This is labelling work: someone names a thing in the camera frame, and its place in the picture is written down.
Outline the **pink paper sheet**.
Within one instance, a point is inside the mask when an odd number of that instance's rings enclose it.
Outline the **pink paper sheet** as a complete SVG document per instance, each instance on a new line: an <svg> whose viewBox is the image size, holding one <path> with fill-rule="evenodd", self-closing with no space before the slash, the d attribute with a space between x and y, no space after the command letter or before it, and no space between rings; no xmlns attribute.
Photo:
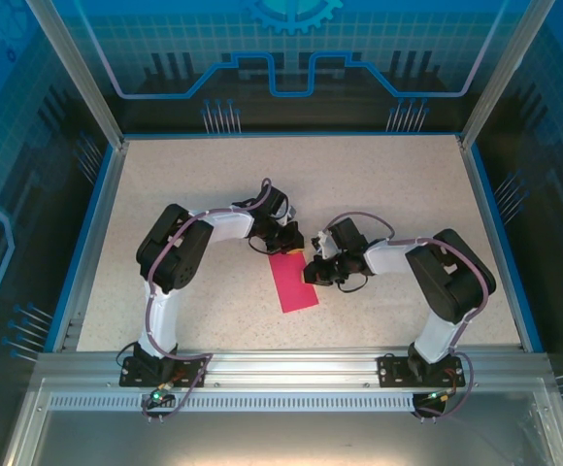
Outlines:
<svg viewBox="0 0 563 466"><path fill-rule="evenodd" d="M307 262L302 252L272 255L269 257L269 264L284 314L319 304L315 288L303 281L303 270Z"/></svg>

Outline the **right circuit board with LED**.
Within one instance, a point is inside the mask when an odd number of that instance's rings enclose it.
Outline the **right circuit board with LED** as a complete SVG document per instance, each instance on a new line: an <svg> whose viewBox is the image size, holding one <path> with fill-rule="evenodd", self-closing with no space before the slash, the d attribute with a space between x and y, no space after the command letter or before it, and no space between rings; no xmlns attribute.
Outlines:
<svg viewBox="0 0 563 466"><path fill-rule="evenodd" d="M447 401L455 394L455 388L443 388L437 391L417 393L413 397L414 407L417 411L420 409L429 409L443 412L446 408Z"/></svg>

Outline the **circuit board with led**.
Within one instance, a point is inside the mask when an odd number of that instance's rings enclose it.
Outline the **circuit board with led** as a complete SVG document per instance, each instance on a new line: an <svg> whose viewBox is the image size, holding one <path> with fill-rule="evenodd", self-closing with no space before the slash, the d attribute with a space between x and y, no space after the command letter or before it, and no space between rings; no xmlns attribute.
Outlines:
<svg viewBox="0 0 563 466"><path fill-rule="evenodd" d="M149 396L142 401L143 410L152 410L166 406L168 403L172 402L175 399L175 396L171 393L173 387L172 383L162 383L156 387Z"/></svg>
<svg viewBox="0 0 563 466"><path fill-rule="evenodd" d="M417 411L420 409L429 409L443 412L446 408L447 401L455 394L455 388L443 388L437 391L417 393L413 397L414 407Z"/></svg>

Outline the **short blue table edge trim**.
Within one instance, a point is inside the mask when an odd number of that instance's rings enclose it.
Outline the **short blue table edge trim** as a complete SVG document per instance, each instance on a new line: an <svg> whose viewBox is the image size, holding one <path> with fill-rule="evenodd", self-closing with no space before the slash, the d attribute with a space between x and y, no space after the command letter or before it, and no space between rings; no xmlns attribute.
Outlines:
<svg viewBox="0 0 563 466"><path fill-rule="evenodd" d="M506 225L498 211L497 201L490 184L480 151L476 144L470 149L472 167L477 173L477 184L486 204L488 220L487 233L489 243L496 259L502 278L503 288L513 312L521 344L527 352L541 353L545 351L541 336L524 290L521 276L516 267Z"/></svg>
<svg viewBox="0 0 563 466"><path fill-rule="evenodd" d="M106 149L106 152L103 157L103 161L101 162L100 171L98 174L98 178L94 184L92 189L91 197L88 202L88 206L85 212L85 216L83 218L82 227L80 230L80 234L78 240L75 244L75 248L73 251L73 255L70 261L70 265L64 280L64 284L59 294L59 299L57 301L55 311L53 314L53 319L50 325L50 329L48 335L45 339L45 343L43 346L43 352L54 352L55 344L57 343L58 332L60 329L61 324L64 321L66 308L68 299L72 292L75 277L79 268L79 265L82 261L83 256L83 249L88 237L89 229L91 227L91 222L93 220L100 194L103 188L104 180L106 179L107 172L111 162L114 159L114 154L116 149L109 145Z"/></svg>

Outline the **left circuit board with LED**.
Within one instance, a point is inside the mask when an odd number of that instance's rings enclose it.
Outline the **left circuit board with LED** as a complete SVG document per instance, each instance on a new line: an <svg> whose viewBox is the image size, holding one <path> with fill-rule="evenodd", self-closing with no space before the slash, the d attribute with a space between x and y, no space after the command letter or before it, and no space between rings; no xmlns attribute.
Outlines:
<svg viewBox="0 0 563 466"><path fill-rule="evenodd" d="M152 410L166 406L168 403L172 402L175 399L175 396L171 393L173 387L172 383L162 383L156 387L149 396L142 401L143 410Z"/></svg>

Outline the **aluminium frame rail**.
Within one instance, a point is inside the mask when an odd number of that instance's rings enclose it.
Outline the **aluminium frame rail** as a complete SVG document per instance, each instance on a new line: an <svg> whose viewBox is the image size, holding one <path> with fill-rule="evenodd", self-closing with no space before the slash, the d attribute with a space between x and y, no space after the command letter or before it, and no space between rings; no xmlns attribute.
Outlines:
<svg viewBox="0 0 563 466"><path fill-rule="evenodd" d="M548 356L511 345L462 346L471 359L466 379L480 392L555 388ZM219 351L208 366L203 390L213 391L375 391L377 361L403 347ZM112 352L44 353L29 388L52 391L118 390L120 370Z"/></svg>

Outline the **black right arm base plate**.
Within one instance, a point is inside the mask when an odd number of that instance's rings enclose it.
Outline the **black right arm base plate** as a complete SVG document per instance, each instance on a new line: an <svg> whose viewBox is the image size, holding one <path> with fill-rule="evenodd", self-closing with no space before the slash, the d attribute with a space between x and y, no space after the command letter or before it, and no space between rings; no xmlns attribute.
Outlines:
<svg viewBox="0 0 563 466"><path fill-rule="evenodd" d="M465 374L461 359L446 356L427 364L417 358L387 353L376 359L381 388L464 387Z"/></svg>

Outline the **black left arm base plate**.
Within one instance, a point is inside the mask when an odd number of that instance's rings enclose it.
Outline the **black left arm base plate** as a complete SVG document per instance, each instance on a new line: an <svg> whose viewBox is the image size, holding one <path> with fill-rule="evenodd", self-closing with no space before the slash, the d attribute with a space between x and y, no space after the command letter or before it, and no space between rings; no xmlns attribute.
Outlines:
<svg viewBox="0 0 563 466"><path fill-rule="evenodd" d="M189 388L200 371L206 358L178 361L170 358L152 358L129 356L122 365L119 385L123 387L157 387L171 383L174 387Z"/></svg>

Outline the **blue printed enclosure panel, gear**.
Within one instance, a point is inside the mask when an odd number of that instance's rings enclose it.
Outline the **blue printed enclosure panel, gear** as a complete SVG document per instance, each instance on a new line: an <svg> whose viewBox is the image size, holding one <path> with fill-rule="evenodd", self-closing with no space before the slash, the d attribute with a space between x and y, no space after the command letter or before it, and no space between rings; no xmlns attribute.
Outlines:
<svg viewBox="0 0 563 466"><path fill-rule="evenodd" d="M53 0L120 129L451 133L529 0Z"/></svg>

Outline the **aluminium frame post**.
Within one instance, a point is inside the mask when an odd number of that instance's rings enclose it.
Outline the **aluminium frame post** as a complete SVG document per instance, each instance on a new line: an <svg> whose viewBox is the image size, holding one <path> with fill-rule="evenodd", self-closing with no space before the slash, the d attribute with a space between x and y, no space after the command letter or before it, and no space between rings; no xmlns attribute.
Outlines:
<svg viewBox="0 0 563 466"><path fill-rule="evenodd" d="M530 0L461 132L459 146L463 151L471 150L554 3L555 0Z"/></svg>
<svg viewBox="0 0 563 466"><path fill-rule="evenodd" d="M25 0L104 136L121 150L124 136L83 56L51 0Z"/></svg>

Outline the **blue printed enclosure side panel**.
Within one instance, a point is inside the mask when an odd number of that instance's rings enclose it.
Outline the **blue printed enclosure side panel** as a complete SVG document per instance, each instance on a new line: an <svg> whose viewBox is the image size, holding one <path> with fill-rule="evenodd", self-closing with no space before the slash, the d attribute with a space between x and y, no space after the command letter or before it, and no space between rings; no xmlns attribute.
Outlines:
<svg viewBox="0 0 563 466"><path fill-rule="evenodd" d="M0 465L111 151L26 0L0 0Z"/></svg>
<svg viewBox="0 0 563 466"><path fill-rule="evenodd" d="M506 225L563 419L563 0L474 144Z"/></svg>

